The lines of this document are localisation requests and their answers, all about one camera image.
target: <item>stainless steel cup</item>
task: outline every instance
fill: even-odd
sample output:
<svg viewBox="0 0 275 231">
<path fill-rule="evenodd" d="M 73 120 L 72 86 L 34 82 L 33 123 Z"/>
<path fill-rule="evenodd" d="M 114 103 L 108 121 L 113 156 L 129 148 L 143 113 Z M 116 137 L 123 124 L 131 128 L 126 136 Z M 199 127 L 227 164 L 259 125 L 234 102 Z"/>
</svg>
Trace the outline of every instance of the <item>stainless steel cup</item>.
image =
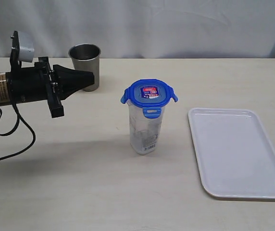
<svg viewBox="0 0 275 231">
<path fill-rule="evenodd" d="M 99 56 L 100 48 L 94 44 L 79 44 L 70 48 L 68 54 L 75 70 L 91 71 L 95 76 L 95 83 L 84 88 L 84 91 L 93 91 L 99 87 Z"/>
</svg>

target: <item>plastic container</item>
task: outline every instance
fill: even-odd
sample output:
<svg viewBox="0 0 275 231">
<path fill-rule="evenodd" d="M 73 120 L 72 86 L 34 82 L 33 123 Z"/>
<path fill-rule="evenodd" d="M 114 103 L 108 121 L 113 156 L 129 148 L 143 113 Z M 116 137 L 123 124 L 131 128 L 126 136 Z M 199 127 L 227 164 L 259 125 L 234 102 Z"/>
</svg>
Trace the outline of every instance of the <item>plastic container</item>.
<svg viewBox="0 0 275 231">
<path fill-rule="evenodd" d="M 155 150 L 165 106 L 173 98 L 173 88 L 157 79 L 141 79 L 125 90 L 122 103 L 129 106 L 130 143 L 140 155 Z"/>
</svg>

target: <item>white backdrop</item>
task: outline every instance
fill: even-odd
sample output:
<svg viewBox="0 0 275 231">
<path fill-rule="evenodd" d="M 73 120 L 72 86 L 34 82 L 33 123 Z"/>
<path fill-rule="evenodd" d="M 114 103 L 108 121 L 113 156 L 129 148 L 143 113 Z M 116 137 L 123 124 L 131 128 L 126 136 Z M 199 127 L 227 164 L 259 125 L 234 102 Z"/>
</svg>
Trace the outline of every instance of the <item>white backdrop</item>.
<svg viewBox="0 0 275 231">
<path fill-rule="evenodd" d="M 275 0 L 0 0 L 0 56 L 14 30 L 36 56 L 87 42 L 108 58 L 275 57 Z"/>
</svg>

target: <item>white tray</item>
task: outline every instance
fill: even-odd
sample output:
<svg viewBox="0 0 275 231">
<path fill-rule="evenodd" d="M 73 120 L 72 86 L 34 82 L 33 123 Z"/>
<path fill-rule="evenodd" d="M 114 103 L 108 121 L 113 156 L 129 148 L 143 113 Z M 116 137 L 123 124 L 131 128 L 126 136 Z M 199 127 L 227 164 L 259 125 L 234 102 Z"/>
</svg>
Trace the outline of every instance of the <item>white tray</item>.
<svg viewBox="0 0 275 231">
<path fill-rule="evenodd" d="M 201 182 L 209 194 L 275 199 L 275 150 L 254 112 L 193 108 L 188 117 Z"/>
</svg>

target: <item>table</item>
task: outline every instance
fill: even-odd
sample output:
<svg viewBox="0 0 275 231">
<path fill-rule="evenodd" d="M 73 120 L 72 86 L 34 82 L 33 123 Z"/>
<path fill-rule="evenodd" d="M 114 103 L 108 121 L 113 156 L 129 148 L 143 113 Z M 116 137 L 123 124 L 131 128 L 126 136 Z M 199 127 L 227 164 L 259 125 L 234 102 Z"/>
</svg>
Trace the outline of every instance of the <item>table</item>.
<svg viewBox="0 0 275 231">
<path fill-rule="evenodd" d="M 70 59 L 51 64 L 72 68 Z M 102 59 L 100 88 L 63 101 L 19 105 L 37 133 L 26 153 L 0 162 L 0 231 L 273 231 L 275 202 L 221 201 L 202 188 L 187 113 L 192 107 L 245 108 L 261 118 L 275 147 L 275 59 Z M 0 71 L 9 70 L 0 58 Z M 179 102 L 165 110 L 158 147 L 129 144 L 120 98 L 135 80 L 158 78 Z M 0 131 L 15 121 L 4 109 Z M 20 126 L 0 137 L 0 156 L 31 141 Z"/>
</svg>

